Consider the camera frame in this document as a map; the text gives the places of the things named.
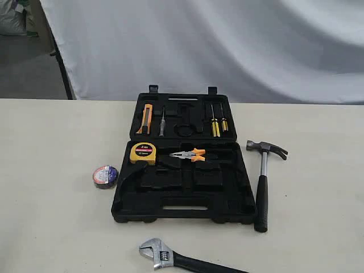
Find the yellow utility knife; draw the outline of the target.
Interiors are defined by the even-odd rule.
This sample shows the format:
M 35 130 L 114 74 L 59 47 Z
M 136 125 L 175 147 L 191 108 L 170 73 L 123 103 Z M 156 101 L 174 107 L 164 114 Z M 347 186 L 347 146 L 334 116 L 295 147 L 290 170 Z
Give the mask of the yellow utility knife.
M 145 104 L 143 109 L 142 123 L 137 134 L 150 134 L 151 130 L 151 120 L 152 120 L 152 104 Z

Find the yellow tape measure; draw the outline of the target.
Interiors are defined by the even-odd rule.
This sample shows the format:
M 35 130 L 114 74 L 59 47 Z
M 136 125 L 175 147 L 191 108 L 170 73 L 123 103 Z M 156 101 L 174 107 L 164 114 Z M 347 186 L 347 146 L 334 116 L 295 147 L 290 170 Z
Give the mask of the yellow tape measure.
M 154 166 L 156 164 L 156 147 L 152 143 L 139 142 L 132 146 L 129 160 L 132 164 L 143 161 Z

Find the white sack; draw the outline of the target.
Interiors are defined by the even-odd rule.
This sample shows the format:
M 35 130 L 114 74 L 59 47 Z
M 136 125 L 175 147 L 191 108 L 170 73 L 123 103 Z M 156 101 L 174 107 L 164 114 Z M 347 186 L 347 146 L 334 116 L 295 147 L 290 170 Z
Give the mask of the white sack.
M 23 11 L 24 7 L 18 1 L 1 1 L 1 35 L 23 36 L 26 34 Z

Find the large yellow black screwdriver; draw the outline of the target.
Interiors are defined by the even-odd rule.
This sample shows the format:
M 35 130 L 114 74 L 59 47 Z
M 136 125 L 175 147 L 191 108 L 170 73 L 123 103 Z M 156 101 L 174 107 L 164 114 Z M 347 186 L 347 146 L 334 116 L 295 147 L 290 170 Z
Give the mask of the large yellow black screwdriver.
M 220 129 L 219 129 L 219 125 L 218 125 L 218 120 L 215 118 L 214 115 L 214 109 L 213 109 L 213 105 L 210 104 L 210 108 L 211 108 L 211 112 L 212 112 L 212 119 L 211 119 L 211 124 L 212 124 L 212 134 L 214 137 L 220 137 Z

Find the small yellow black screwdriver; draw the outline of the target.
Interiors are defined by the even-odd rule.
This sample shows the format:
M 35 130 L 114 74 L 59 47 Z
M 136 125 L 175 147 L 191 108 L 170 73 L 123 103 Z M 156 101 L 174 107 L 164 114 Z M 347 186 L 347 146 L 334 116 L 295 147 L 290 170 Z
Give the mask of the small yellow black screwdriver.
M 223 132 L 227 132 L 227 131 L 229 131 L 228 121 L 225 118 L 224 109 L 223 109 L 222 104 L 220 104 L 220 109 L 221 109 L 221 126 L 222 126 L 222 131 Z

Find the adjustable wrench black handle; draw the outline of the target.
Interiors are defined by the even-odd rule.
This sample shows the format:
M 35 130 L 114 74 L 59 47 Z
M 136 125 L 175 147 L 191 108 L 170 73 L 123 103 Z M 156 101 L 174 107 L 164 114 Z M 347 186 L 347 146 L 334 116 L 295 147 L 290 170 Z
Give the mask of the adjustable wrench black handle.
M 178 267 L 191 272 L 243 273 L 245 271 L 185 257 L 170 249 L 160 238 L 152 238 L 139 246 L 139 253 L 153 261 L 154 270 Z

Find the white backdrop cloth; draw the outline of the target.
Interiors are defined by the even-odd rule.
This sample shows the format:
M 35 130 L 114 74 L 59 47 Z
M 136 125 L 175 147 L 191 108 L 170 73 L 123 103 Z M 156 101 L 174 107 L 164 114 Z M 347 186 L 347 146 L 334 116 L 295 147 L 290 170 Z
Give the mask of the white backdrop cloth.
M 363 103 L 362 1 L 42 1 L 79 100 Z

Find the black plastic tool case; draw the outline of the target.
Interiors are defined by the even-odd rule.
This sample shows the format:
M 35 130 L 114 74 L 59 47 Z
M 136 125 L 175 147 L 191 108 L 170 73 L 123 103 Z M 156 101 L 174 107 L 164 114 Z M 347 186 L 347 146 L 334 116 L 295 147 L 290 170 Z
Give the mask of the black plastic tool case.
M 150 134 L 137 134 L 145 104 L 152 104 Z M 213 105 L 220 137 L 212 134 Z M 229 131 L 221 126 L 222 104 Z M 165 106 L 164 136 L 159 136 Z M 156 164 L 129 160 L 133 145 L 152 143 Z M 170 153 L 204 149 L 205 161 L 170 157 Z M 215 86 L 207 94 L 160 93 L 157 85 L 138 96 L 111 215 L 119 223 L 162 218 L 210 219 L 251 224 L 257 214 L 229 100 Z

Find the steel claw hammer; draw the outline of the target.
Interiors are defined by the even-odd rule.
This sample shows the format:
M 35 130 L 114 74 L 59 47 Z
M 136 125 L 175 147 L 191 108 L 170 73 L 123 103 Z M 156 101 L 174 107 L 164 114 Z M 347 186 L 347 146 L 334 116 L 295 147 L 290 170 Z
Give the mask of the steel claw hammer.
M 254 229 L 257 232 L 265 233 L 268 230 L 268 155 L 274 153 L 283 160 L 287 160 L 288 151 L 272 143 L 255 143 L 252 140 L 247 141 L 246 150 L 258 151 L 261 154 L 260 176 L 256 194 L 257 216 L 254 221 Z

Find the orange handled pliers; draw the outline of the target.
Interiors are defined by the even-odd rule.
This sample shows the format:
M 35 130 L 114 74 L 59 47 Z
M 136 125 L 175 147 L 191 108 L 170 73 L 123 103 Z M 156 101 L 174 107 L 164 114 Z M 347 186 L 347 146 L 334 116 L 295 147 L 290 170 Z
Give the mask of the orange handled pliers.
M 205 161 L 204 155 L 206 151 L 204 149 L 194 148 L 192 151 L 179 151 L 170 153 L 169 156 L 179 159 L 189 159 L 191 162 Z

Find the clear test screwdriver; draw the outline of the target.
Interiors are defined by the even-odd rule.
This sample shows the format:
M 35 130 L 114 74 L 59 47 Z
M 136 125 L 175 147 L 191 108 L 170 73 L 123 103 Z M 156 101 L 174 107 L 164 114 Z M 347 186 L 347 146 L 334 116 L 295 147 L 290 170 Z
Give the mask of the clear test screwdriver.
M 159 136 L 163 137 L 164 136 L 164 129 L 166 126 L 166 120 L 165 120 L 165 106 L 163 106 L 162 108 L 162 117 L 160 120 L 160 129 L 159 129 Z

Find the purple electrical tape roll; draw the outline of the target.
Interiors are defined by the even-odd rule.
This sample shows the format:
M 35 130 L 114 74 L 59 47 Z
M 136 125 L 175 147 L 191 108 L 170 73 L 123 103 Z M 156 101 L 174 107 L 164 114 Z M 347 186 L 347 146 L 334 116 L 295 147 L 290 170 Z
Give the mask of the purple electrical tape roll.
M 93 172 L 93 183 L 99 189 L 110 189 L 115 186 L 118 178 L 118 171 L 116 168 L 106 165 L 97 168 Z

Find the cardboard box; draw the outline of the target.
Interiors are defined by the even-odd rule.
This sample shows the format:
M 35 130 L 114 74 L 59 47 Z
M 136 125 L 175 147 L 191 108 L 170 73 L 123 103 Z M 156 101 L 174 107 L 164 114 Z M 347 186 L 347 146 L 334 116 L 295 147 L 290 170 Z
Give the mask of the cardboard box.
M 40 1 L 24 1 L 22 5 L 26 11 L 27 34 L 37 34 L 44 52 L 53 53 L 55 51 L 53 35 Z

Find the black backdrop stand pole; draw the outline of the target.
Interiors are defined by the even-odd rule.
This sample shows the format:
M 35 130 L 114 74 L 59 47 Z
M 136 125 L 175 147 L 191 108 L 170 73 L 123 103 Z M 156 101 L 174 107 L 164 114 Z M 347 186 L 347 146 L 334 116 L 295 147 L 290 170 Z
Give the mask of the black backdrop stand pole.
M 48 23 L 48 19 L 47 19 L 45 11 L 43 9 L 42 2 L 41 1 L 39 1 L 39 2 L 40 2 L 41 11 L 43 12 L 43 15 L 42 15 L 43 22 L 44 22 L 43 24 L 45 26 L 44 34 L 42 36 L 45 47 L 46 47 L 47 51 L 49 52 L 50 57 L 55 57 L 55 59 L 57 61 L 57 65 L 59 67 L 59 71 L 61 74 L 61 78 L 63 81 L 67 99 L 74 100 L 73 89 L 72 89 L 72 86 L 71 86 L 71 83 L 70 83 L 70 80 L 69 80 L 69 77 L 68 77 L 68 74 L 67 74 L 67 71 L 66 71 L 66 68 L 64 65 L 64 60 L 61 56 L 61 52 L 57 45 L 57 42 L 56 42 L 56 39 L 52 32 L 51 26 Z

